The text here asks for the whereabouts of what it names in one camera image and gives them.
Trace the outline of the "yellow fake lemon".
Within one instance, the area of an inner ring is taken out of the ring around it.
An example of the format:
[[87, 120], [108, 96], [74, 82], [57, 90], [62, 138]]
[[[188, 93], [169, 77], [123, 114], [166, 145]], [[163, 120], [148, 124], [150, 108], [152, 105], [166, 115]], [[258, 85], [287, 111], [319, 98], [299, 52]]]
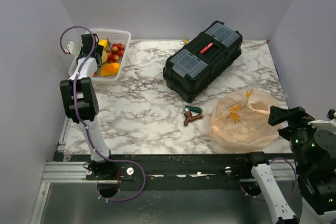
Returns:
[[101, 63], [104, 64], [105, 62], [107, 62], [107, 60], [108, 60], [108, 54], [106, 51], [103, 51], [101, 56]]

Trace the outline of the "red yellow fake fruits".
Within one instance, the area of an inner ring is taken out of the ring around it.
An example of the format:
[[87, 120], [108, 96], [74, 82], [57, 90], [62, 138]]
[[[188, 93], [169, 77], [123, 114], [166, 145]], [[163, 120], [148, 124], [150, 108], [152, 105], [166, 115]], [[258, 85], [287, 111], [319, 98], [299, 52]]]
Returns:
[[107, 61], [108, 63], [118, 62], [124, 55], [125, 45], [122, 43], [113, 44], [108, 41]]

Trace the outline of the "orange yellow fake mango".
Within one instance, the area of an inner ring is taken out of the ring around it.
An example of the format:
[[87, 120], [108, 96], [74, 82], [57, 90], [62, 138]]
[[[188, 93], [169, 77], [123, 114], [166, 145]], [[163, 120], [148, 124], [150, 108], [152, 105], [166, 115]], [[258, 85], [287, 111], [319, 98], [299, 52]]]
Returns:
[[113, 62], [113, 63], [108, 63], [103, 65], [100, 68], [100, 75], [102, 77], [106, 77], [106, 76], [114, 76], [117, 75], [120, 69], [120, 64], [117, 62]]

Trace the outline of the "translucent orange plastic bag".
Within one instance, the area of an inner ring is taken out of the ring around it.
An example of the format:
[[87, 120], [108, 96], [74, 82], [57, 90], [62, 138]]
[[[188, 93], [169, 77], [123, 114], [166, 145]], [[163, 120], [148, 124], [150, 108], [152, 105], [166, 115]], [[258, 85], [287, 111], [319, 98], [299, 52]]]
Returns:
[[209, 115], [212, 140], [231, 152], [261, 150], [277, 137], [277, 129], [268, 124], [270, 107], [278, 101], [261, 89], [240, 89], [219, 99]]

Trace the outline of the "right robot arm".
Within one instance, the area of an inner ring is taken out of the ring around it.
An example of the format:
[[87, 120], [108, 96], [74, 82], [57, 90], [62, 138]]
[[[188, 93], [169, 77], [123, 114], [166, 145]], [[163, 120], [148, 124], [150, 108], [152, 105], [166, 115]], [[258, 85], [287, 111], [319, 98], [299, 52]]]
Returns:
[[298, 218], [274, 180], [263, 154], [241, 165], [242, 173], [254, 177], [267, 203], [273, 223], [335, 223], [335, 110], [328, 120], [315, 120], [304, 108], [271, 106], [271, 126], [287, 122], [278, 134], [290, 142], [296, 180], [302, 197]]

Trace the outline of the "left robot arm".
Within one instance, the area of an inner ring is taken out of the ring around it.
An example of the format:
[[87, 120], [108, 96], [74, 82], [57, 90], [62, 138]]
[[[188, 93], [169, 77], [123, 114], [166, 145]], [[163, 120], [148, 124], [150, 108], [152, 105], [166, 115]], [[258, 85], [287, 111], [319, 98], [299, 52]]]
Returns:
[[98, 124], [99, 104], [91, 81], [102, 65], [103, 46], [98, 41], [98, 36], [89, 31], [81, 35], [81, 43], [68, 43], [64, 52], [78, 55], [77, 66], [68, 80], [60, 82], [60, 91], [67, 118], [79, 126], [89, 146], [90, 161], [85, 169], [96, 179], [112, 179], [117, 170], [108, 161], [111, 152]]

